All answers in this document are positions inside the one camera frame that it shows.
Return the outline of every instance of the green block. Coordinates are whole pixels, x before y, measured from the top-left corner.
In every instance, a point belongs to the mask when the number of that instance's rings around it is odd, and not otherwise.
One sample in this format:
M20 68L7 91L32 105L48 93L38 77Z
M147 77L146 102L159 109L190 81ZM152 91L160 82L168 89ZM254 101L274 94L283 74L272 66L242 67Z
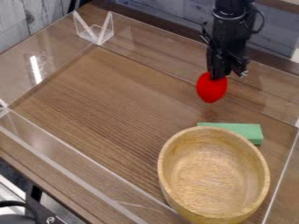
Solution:
M199 122L198 126L211 126L232 130L234 132L239 133L252 144L260 145L264 139L259 124Z

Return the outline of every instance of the wooden bowl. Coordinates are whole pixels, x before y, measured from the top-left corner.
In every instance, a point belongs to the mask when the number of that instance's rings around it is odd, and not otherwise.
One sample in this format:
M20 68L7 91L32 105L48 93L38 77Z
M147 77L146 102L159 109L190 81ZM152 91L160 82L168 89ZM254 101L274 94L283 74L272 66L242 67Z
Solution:
M259 208L270 187L267 162L235 132L183 130L163 146L158 174L163 196L192 223L240 223Z

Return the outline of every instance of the red object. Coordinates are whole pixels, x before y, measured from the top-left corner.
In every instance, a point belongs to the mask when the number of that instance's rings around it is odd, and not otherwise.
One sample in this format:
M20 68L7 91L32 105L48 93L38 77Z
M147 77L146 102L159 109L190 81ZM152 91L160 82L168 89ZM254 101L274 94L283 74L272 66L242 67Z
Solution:
M206 102L218 101L226 94L228 88L228 78L211 80L211 73L204 73L196 83L198 95Z

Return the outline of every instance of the bowl rim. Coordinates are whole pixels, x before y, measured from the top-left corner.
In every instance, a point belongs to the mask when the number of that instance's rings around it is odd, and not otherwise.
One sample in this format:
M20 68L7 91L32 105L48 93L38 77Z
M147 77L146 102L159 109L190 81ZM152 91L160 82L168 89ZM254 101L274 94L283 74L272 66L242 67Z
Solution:
M179 199L179 197L176 196L176 194L174 194L172 188L168 186L168 182L166 181L164 178L164 169L163 169L163 164L164 164L164 154L168 151L168 146L170 144L176 140L178 137L180 137L182 135L184 135L186 133L195 131L195 130L219 130L223 131L226 133L228 133L230 135L234 135L235 137L238 137L251 148L252 151L256 155L258 160L262 162L262 167L263 167L263 175L264 175L264 181L263 181L263 188L260 189L259 195L256 196L255 201L247 205L246 207L242 208L242 210L239 212L235 213L206 213L203 211L200 211L199 209L195 209L194 207L187 207L184 205L184 203L182 202L182 200ZM158 176L159 176L159 180L160 180L160 185L162 188L166 190L167 194L170 195L170 197L172 198L172 200L175 201L175 203L184 209L188 210L191 213L206 217L206 218L236 218L239 216L244 216L247 214L251 214L255 212L255 210L258 209L258 207L260 206L262 202L264 201L264 198L267 196L267 192L268 192L268 188L270 188L270 170L268 170L268 166L267 166L267 161L258 149L258 147L236 132L224 129L224 128L219 128L219 127L211 127L211 126L198 126L198 127L192 127L188 129L182 130L180 132L178 132L166 142L166 144L163 145L160 154L159 154L159 159L158 159Z

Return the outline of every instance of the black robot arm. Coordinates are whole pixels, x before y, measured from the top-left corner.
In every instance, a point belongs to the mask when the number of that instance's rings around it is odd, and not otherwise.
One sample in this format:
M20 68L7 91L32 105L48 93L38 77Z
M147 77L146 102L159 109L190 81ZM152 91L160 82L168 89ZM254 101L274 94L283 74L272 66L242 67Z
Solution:
M202 26L202 38L208 45L207 66L211 79L218 80L231 71L244 77L248 74L247 42L251 34L260 32L264 16L254 5L255 0L216 0L212 9L214 25L211 34ZM263 22L254 30L258 14Z

